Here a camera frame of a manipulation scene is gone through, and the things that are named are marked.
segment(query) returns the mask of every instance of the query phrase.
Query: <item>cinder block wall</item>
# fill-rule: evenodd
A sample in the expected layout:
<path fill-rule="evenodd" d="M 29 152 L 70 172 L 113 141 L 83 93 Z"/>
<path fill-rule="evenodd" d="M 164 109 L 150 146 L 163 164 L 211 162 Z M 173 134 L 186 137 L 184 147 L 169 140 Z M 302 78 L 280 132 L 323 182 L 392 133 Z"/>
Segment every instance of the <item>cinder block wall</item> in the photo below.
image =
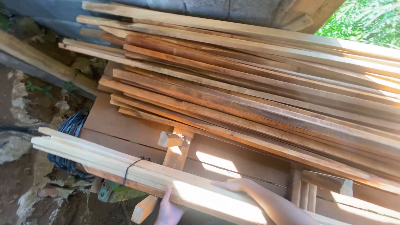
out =
<path fill-rule="evenodd" d="M 119 2 L 153 10 L 268 26 L 280 0 L 95 0 Z M 80 35 L 81 28 L 94 28 L 75 21 L 78 15 L 115 16 L 89 12 L 82 9 L 81 0 L 0 0 L 10 12 L 31 16 L 40 25 L 49 27 L 61 35 L 87 42 L 106 44 L 98 38 Z"/>

